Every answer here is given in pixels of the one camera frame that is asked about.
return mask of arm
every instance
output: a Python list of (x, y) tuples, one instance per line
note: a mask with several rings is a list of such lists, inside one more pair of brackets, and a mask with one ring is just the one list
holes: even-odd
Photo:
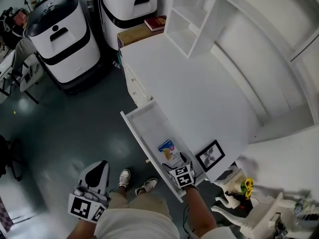
[(96, 224), (80, 220), (67, 239), (91, 239), (94, 236)]
[(201, 238), (207, 232), (217, 228), (214, 216), (208, 210), (199, 192), (192, 187), (185, 187), (189, 204), (189, 218), (195, 228), (195, 234)]

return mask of open drawer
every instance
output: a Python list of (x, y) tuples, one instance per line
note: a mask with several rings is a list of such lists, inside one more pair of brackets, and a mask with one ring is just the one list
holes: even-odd
[(158, 147), (166, 140), (170, 139), (180, 152), (191, 157), (193, 168), (196, 173), (196, 185), (198, 185), (206, 178), (206, 175), (196, 158), (176, 133), (155, 100), (151, 100), (144, 106), (137, 108), (127, 115), (121, 112), (121, 115), (159, 175), (163, 178), (164, 182), (172, 190), (177, 199), (182, 203), (183, 200), (181, 197), (185, 195), (185, 191), (178, 189), (166, 171), (162, 168), (165, 157), (159, 152)]

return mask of picture frame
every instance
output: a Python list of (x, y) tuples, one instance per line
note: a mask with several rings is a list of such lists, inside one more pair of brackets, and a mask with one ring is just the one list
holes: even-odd
[(203, 168), (204, 172), (208, 172), (213, 166), (215, 166), (225, 157), (225, 153), (220, 147), (218, 141), (215, 140), (195, 157), (200, 166)]

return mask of black picture frame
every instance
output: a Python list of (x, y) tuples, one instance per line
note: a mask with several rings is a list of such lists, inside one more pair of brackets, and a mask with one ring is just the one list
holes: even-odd
[[(218, 157), (216, 160), (214, 160), (213, 163), (211, 163), (208, 167), (204, 164), (204, 162), (202, 161), (202, 159), (200, 158), (202, 155), (204, 155), (209, 149), (211, 149), (214, 145), (217, 146), (219, 152), (221, 153), (221, 156)], [(222, 148), (220, 147), (219, 143), (217, 140), (215, 140), (214, 142), (212, 142), (209, 146), (207, 146), (204, 150), (202, 150), (199, 154), (197, 154), (196, 159), (198, 161), (198, 163), (200, 164), (200, 166), (203, 168), (204, 172), (208, 172), (214, 165), (216, 165), (220, 160), (222, 160), (225, 157), (225, 153), (222, 150)]]

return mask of red book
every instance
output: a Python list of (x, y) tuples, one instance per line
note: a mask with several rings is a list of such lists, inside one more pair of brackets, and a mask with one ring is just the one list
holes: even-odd
[(162, 30), (165, 28), (166, 16), (148, 18), (144, 20), (144, 23), (152, 32)]

